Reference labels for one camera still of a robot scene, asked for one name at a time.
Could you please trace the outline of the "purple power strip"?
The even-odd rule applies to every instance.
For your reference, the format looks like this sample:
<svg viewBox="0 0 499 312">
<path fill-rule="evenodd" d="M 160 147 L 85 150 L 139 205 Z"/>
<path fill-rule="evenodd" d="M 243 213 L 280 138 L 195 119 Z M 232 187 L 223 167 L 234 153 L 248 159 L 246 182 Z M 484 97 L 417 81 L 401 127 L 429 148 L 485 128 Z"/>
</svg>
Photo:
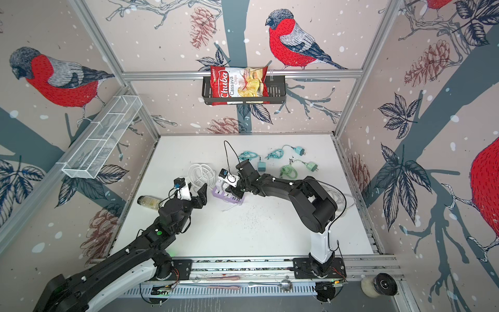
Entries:
<svg viewBox="0 0 499 312">
<path fill-rule="evenodd" d="M 222 200 L 224 202 L 227 202 L 229 204 L 234 204 L 234 205 L 242 205 L 243 201 L 244 201 L 243 199 L 237 198 L 233 194 L 226 192 L 223 189 L 219 190 L 218 188 L 214 188 L 212 190 L 212 195 L 215 198 L 218 198 L 219 200 Z"/>
</svg>

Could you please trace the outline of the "teal charger with cable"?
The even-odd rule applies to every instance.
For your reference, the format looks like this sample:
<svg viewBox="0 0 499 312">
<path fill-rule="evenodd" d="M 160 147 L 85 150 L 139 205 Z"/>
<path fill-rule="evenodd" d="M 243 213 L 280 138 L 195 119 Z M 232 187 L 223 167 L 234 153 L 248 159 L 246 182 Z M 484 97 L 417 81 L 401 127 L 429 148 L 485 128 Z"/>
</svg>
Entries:
<svg viewBox="0 0 499 312">
<path fill-rule="evenodd" d="M 245 151 L 239 154 L 238 158 L 239 161 L 245 161 L 245 160 L 252 161 L 254 159 L 257 159 L 257 170 L 259 172 L 266 172 L 266 163 L 257 153 L 251 151 Z"/>
</svg>

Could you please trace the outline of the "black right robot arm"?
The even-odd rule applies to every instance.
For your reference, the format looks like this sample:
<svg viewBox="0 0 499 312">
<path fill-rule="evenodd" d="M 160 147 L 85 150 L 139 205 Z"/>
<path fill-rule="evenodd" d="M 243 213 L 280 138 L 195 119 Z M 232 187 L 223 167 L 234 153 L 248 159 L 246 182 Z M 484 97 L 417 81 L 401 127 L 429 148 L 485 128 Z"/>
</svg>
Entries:
<svg viewBox="0 0 499 312">
<path fill-rule="evenodd" d="M 296 278 L 344 278 L 342 261 L 335 259 L 330 247 L 329 229 L 338 210 L 336 201 L 313 177 L 301 180 L 261 175 L 245 160 L 236 166 L 237 173 L 222 169 L 217 185 L 237 199 L 246 193 L 262 197 L 277 197 L 292 203 L 303 225 L 310 231 L 311 249 L 307 258 L 295 259 Z"/>
</svg>

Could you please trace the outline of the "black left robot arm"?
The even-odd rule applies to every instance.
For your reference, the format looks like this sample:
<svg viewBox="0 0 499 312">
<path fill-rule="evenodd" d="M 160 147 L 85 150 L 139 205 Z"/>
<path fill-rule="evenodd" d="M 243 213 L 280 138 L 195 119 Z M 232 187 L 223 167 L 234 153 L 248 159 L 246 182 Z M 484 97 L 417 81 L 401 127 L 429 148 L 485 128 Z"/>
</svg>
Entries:
<svg viewBox="0 0 499 312">
<path fill-rule="evenodd" d="M 51 279 L 34 310 L 99 311 L 139 283 L 177 274 L 166 249 L 188 229 L 192 211 L 207 204 L 208 186 L 204 184 L 196 195 L 190 187 L 183 187 L 186 195 L 176 191 L 167 199 L 152 225 L 118 252 L 81 273 Z"/>
</svg>

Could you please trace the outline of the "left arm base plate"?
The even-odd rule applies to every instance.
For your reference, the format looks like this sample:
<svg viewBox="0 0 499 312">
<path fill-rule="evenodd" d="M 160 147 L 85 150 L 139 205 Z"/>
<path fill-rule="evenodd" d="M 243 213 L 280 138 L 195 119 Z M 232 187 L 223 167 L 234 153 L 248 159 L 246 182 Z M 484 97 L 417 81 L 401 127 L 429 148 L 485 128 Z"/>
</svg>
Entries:
<svg viewBox="0 0 499 312">
<path fill-rule="evenodd" d="M 159 281 L 189 280 L 193 261 L 191 259 L 173 259 L 157 267 L 154 278 Z"/>
</svg>

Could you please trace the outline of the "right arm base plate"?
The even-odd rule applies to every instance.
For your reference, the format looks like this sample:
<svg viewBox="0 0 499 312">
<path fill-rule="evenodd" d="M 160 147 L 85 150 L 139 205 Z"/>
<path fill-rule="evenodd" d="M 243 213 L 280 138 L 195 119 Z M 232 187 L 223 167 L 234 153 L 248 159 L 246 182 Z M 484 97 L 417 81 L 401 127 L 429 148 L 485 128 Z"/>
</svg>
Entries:
<svg viewBox="0 0 499 312">
<path fill-rule="evenodd" d="M 331 257 L 321 264 L 313 257 L 294 258 L 292 271 L 296 279 L 346 279 L 345 264 L 340 257 Z"/>
</svg>

